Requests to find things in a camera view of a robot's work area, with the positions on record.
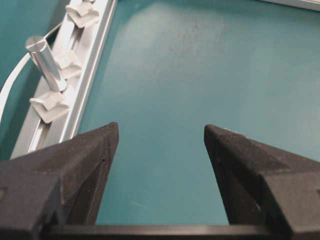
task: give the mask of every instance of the teal table surface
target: teal table surface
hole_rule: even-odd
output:
[[[6,4],[6,19],[21,11]],[[319,19],[255,0],[120,0],[79,129],[119,124],[97,224],[227,224],[206,124],[320,160]],[[14,53],[0,49],[18,61],[24,39],[15,36],[26,30],[0,22]],[[1,78],[14,60],[2,59]],[[16,99],[31,97],[26,78],[0,128],[2,160],[28,109],[16,109]]]

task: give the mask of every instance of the silver rod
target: silver rod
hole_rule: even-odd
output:
[[[31,36],[27,39],[25,48],[51,90],[54,92],[63,91],[67,83],[56,64],[47,40],[43,36]]]

